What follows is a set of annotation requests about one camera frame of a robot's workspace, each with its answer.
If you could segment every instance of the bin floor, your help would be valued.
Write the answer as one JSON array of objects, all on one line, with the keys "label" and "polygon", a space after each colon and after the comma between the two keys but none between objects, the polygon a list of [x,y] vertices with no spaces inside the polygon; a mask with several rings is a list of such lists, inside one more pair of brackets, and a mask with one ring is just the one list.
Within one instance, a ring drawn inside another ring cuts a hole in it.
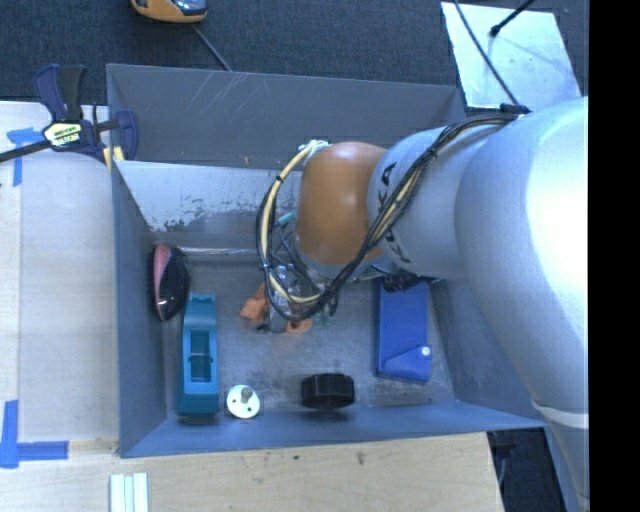
[{"label": "bin floor", "polygon": [[[198,259],[190,263],[189,270],[193,293],[216,296],[221,400],[234,385],[245,384],[255,389],[265,414],[304,409],[300,403],[302,379],[325,372],[340,372],[353,378],[356,402],[351,407],[415,405],[455,398],[431,298],[428,312],[431,378],[426,384],[403,382],[375,374],[377,327],[373,282],[345,286],[338,311],[327,325],[314,322],[302,334],[275,334],[258,330],[240,316],[244,302],[262,282],[257,260]],[[167,405],[173,414],[181,335],[178,315],[165,324],[163,331]]]}]

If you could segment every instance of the black cable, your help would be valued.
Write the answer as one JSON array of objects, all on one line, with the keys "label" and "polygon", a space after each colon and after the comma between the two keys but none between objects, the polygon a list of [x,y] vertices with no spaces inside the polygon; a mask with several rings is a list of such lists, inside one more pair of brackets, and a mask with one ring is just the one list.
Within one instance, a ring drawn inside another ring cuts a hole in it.
[{"label": "black cable", "polygon": [[496,80],[500,83],[500,86],[502,87],[504,92],[507,94],[507,96],[509,96],[509,98],[511,99],[511,101],[513,102],[514,105],[517,105],[517,106],[521,107],[523,110],[526,109],[527,112],[530,112],[530,110],[527,107],[522,105],[516,99],[516,97],[513,95],[513,93],[511,92],[511,90],[507,86],[507,84],[504,82],[504,80],[502,79],[502,77],[498,73],[498,70],[493,66],[491,60],[489,59],[489,56],[483,50],[482,46],[480,45],[480,42],[476,38],[476,35],[473,33],[473,30],[471,30],[471,26],[469,25],[469,22],[467,21],[466,16],[462,12],[462,8],[460,7],[460,4],[458,3],[458,0],[453,0],[453,3],[455,4],[456,9],[458,10],[458,14],[460,15],[460,19],[462,20],[462,23],[464,24],[465,28],[467,29],[467,32],[469,33],[469,36],[471,37],[471,40],[476,45],[476,48],[480,52],[480,55],[482,55],[482,58],[487,63],[487,66],[489,66],[489,69],[493,73],[493,76],[495,76]]},{"label": "black cable", "polygon": [[220,64],[222,64],[222,67],[226,71],[231,71],[231,67],[229,67],[229,64],[227,64],[227,62],[222,58],[222,55],[220,55],[220,52],[218,52],[218,50],[215,49],[215,47],[209,42],[209,40],[205,37],[202,31],[198,27],[196,27],[194,24],[192,24],[191,27],[193,28],[193,30],[195,30],[196,34],[198,34],[198,37],[202,39],[202,41],[207,46],[207,48],[211,50],[211,53],[215,55],[215,57],[218,59]]},{"label": "black cable", "polygon": [[[274,290],[270,283],[270,278],[272,277],[271,271],[273,269],[272,256],[270,255],[269,250],[269,246],[271,243],[271,233],[268,237],[266,247],[267,254],[263,253],[260,243],[261,219],[265,214],[264,209],[267,203],[267,198],[271,195],[273,187],[276,185],[276,181],[274,181],[271,187],[269,187],[269,190],[265,194],[262,203],[258,208],[258,214],[256,216],[256,247],[261,269],[264,272],[265,276],[266,295],[278,314],[280,314],[286,320],[299,322],[315,315],[320,311],[325,310],[325,308],[328,307],[329,316],[333,316],[333,314],[337,310],[340,290],[347,283],[358,266],[362,263],[364,258],[378,245],[380,240],[390,229],[393,228],[395,223],[402,217],[404,212],[410,206],[417,190],[420,187],[420,183],[424,178],[430,162],[433,159],[437,158],[438,153],[442,149],[444,149],[445,146],[449,145],[453,140],[455,140],[456,137],[471,128],[491,124],[505,125],[517,119],[518,117],[519,114],[516,113],[493,113],[478,115],[445,127],[442,132],[440,132],[440,135],[437,137],[435,142],[429,148],[427,148],[427,150],[411,165],[411,167],[409,167],[405,175],[400,180],[400,183],[391,193],[389,199],[381,206],[380,211],[378,212],[376,219],[372,222],[356,257],[340,270],[338,275],[327,285],[325,290],[320,294],[319,298],[312,303],[312,305],[309,306],[306,304],[290,304],[291,311],[284,311],[283,308],[280,307],[280,305],[275,300]],[[409,189],[407,196],[403,200],[398,201],[398,196],[410,180],[413,181],[411,184],[411,189]],[[387,214],[390,212],[390,208],[393,206],[396,206],[396,209],[392,213],[390,220],[387,220]],[[286,288],[283,283],[280,283],[280,285],[283,288]]]},{"label": "black cable", "polygon": [[498,33],[505,27],[505,25],[507,23],[509,23],[516,16],[518,16],[522,11],[524,11],[527,7],[529,7],[535,1],[536,0],[527,0],[524,4],[522,4],[515,11],[513,11],[511,14],[509,14],[509,16],[507,16],[505,19],[503,19],[500,23],[498,23],[497,25],[494,25],[493,27],[491,27],[491,30],[489,31],[489,35],[491,35],[491,37],[496,37],[498,35]]}]

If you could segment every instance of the tape measure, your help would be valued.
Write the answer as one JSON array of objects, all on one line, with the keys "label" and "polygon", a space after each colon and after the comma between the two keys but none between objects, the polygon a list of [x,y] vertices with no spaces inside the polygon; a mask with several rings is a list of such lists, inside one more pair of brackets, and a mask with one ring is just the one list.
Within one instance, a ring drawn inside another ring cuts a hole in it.
[{"label": "tape measure", "polygon": [[131,0],[143,16],[169,23],[196,23],[209,10],[208,0]]}]

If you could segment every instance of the black knob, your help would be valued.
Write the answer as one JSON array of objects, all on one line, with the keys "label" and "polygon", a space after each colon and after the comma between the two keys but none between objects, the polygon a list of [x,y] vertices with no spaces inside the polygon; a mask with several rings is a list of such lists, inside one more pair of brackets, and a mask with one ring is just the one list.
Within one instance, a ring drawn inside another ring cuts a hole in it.
[{"label": "black knob", "polygon": [[302,381],[302,405],[312,409],[338,409],[355,401],[353,379],[341,373],[312,375]]}]

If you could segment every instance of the dark floor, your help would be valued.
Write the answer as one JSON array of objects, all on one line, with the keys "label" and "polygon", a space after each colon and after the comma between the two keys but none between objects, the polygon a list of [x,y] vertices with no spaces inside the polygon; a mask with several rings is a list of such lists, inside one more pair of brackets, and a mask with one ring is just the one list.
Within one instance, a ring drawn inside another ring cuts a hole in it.
[{"label": "dark floor", "polygon": [[[466,3],[516,8],[522,2]],[[435,0],[209,4],[198,28],[234,71],[460,85]],[[554,13],[588,95],[589,0],[538,0],[530,9]],[[224,69],[193,26],[150,23],[128,0],[0,0],[0,44],[0,100],[35,101],[33,75],[51,63],[85,65],[81,101],[102,105],[107,63]],[[542,430],[489,433],[489,439],[507,512],[564,512]]]}]

